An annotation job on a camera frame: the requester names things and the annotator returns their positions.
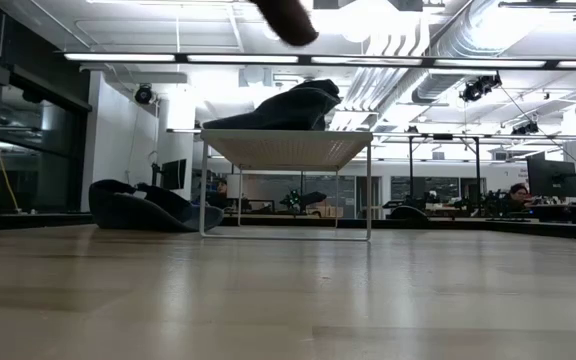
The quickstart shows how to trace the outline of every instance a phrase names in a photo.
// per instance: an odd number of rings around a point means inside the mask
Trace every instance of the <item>ceiling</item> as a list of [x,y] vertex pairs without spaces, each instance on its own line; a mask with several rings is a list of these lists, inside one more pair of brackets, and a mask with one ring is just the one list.
[[[428,38],[441,39],[438,32],[442,26],[467,3],[466,0],[443,2],[445,9],[442,12],[427,15],[429,33],[424,36]],[[343,22],[332,17],[335,11],[341,10],[312,10],[315,27],[323,29],[321,35],[311,45],[294,48],[277,40],[256,8],[245,2],[228,6],[158,6],[99,4],[86,0],[0,0],[0,7],[67,51],[366,54],[370,51],[371,43],[378,39],[371,37],[363,42],[349,41],[344,31],[352,23],[364,21],[363,24],[369,24],[372,19],[366,22],[366,19],[349,18]],[[572,20],[575,14],[571,10],[551,11],[535,17],[530,31],[499,55],[576,57],[576,21]],[[504,29],[509,30],[514,26],[513,17],[509,17],[505,23],[502,20],[498,22],[499,30],[493,33],[490,41],[498,40],[494,37],[501,37]],[[342,94],[352,89],[358,80],[357,69],[352,67],[265,67],[271,69],[273,74],[330,78],[340,86]],[[139,73],[187,74],[188,82],[202,100],[198,102],[197,116],[203,121],[249,111],[254,107],[254,101],[247,98],[249,90],[239,90],[239,71],[242,68],[126,65],[116,66],[114,72],[129,87],[134,82],[130,79]],[[114,72],[108,72],[111,81],[116,79]],[[548,131],[554,132],[562,122],[564,110],[576,101],[576,72],[501,71],[500,76],[508,95],[521,110],[501,90],[495,90],[479,102],[464,104],[459,99],[459,91],[464,81],[473,78],[466,76],[445,91],[433,106],[409,105],[409,102],[402,100],[404,104],[397,106],[396,111],[383,111],[379,123],[371,124],[372,129],[390,124],[393,128],[397,126],[393,131],[401,132],[409,124],[415,124],[424,132],[460,133],[468,129],[471,132],[507,133],[512,127],[510,120],[517,119],[524,111],[538,114],[543,128],[549,127]],[[167,93],[175,86],[155,84],[155,89]],[[224,100],[224,91],[230,94],[227,101]],[[504,123],[509,124],[506,130],[500,127]]]

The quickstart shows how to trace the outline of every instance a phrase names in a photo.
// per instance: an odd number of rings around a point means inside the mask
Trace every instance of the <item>security camera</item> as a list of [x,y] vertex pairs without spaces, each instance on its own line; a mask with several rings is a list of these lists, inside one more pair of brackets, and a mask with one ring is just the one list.
[[157,101],[157,93],[152,91],[152,84],[140,84],[135,91],[135,101],[142,105],[150,105]]

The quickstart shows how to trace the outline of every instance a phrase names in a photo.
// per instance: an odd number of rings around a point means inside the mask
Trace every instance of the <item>white table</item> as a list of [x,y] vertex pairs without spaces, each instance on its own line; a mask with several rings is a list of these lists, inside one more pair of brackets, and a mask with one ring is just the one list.
[[[284,131],[284,130],[203,130],[204,141],[201,164],[201,200],[199,229],[204,238],[305,240],[303,237],[251,237],[213,235],[205,231],[206,179],[208,174],[208,147],[212,147],[239,168],[245,170],[319,171],[334,172],[339,202],[339,170],[366,148],[366,176],[371,178],[372,154],[369,132]],[[241,204],[243,176],[239,181]],[[367,206],[371,206],[371,189],[367,187]],[[238,206],[241,225],[241,206]],[[372,228],[372,214],[366,212],[365,238],[313,238],[312,240],[368,241]]]

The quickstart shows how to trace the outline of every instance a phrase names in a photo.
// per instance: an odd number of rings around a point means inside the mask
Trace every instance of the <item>wooden floor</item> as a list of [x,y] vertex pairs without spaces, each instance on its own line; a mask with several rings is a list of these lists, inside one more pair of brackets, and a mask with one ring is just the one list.
[[21,359],[576,359],[576,241],[0,232],[0,360]]

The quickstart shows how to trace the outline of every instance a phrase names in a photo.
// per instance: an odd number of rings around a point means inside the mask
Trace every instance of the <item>computer monitor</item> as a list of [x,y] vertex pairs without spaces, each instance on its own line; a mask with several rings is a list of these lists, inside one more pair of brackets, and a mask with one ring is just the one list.
[[161,187],[168,190],[183,189],[186,182],[186,159],[163,164],[161,174]]
[[575,164],[528,159],[530,193],[535,196],[576,197]]

